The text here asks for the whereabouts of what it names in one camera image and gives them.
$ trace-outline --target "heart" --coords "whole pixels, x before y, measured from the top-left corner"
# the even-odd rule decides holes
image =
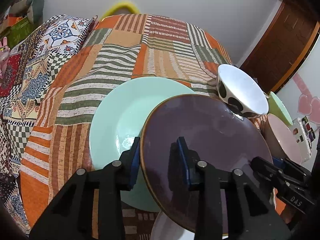
[[[311,114],[311,95],[300,95],[298,101],[298,113],[303,115]]]
[[[320,124],[320,98],[314,97],[311,100],[312,112],[309,115],[309,121]]]

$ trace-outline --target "bed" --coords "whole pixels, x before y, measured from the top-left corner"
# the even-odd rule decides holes
[[[92,30],[95,21],[52,17],[11,51],[0,87],[0,187],[7,192],[0,196],[26,234],[78,168],[92,169],[91,121],[113,88],[160,76],[218,97],[217,68],[232,64],[219,42],[192,24],[129,14]],[[149,239],[157,214],[123,209],[131,210],[123,212],[127,239]],[[96,218],[92,226],[97,236]]]

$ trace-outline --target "wooden door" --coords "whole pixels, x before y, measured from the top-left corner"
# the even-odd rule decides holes
[[[316,26],[317,21],[306,11],[292,3],[282,3],[273,22],[241,69],[257,78],[266,93],[275,90],[294,65],[298,66],[296,61],[310,43],[310,38],[316,34]]]

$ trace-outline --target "wall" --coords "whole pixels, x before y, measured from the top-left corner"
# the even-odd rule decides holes
[[[44,20],[57,14],[101,16],[119,0],[45,0]],[[142,13],[186,21],[218,39],[237,63],[278,0],[131,0]]]
[[[304,112],[303,109],[298,109],[298,102],[299,98],[302,94],[301,91],[309,91],[305,92],[304,94],[310,93],[309,98],[315,98],[320,97],[320,40],[318,38],[316,44],[314,45],[312,51],[310,52],[309,56],[305,60],[305,62],[301,65],[297,73],[301,79],[303,80],[304,84],[300,85],[298,87],[297,83],[295,82],[296,77],[294,76],[289,80],[289,82],[277,93],[278,97],[281,99],[281,101],[284,103],[285,107],[287,108],[290,116],[292,119],[295,119],[297,117],[303,117],[304,114],[301,114],[299,112]],[[314,119],[320,118],[320,107],[318,104],[312,103],[312,114],[315,116]],[[301,107],[310,107],[310,102],[301,104]],[[314,121],[315,123],[311,123],[311,126],[314,131],[318,129],[319,121]],[[311,170],[314,159],[316,157],[316,145],[318,142],[318,136],[319,136],[319,130],[316,131],[316,140],[312,142],[312,157],[310,160],[303,163],[303,166],[307,169]]]

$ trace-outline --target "green box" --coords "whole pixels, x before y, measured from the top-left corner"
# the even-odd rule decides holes
[[[15,25],[11,26],[7,31],[3,32],[1,36],[7,36],[8,46],[12,49],[19,42],[27,38],[34,30],[35,27],[31,22],[29,22],[28,17],[24,17]]]

